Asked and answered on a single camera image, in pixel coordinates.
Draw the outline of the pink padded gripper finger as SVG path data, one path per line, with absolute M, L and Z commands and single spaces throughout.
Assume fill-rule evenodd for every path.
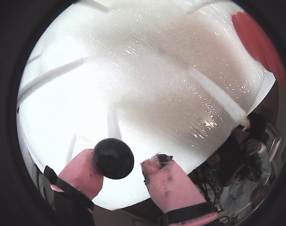
M 218 213 L 172 156 L 156 154 L 141 163 L 151 200 L 163 212 L 159 226 L 210 226 Z
M 81 151 L 59 174 L 49 166 L 44 169 L 54 192 L 56 219 L 61 226 L 95 225 L 92 200 L 103 187 L 103 175 L 94 166 L 93 151 Z

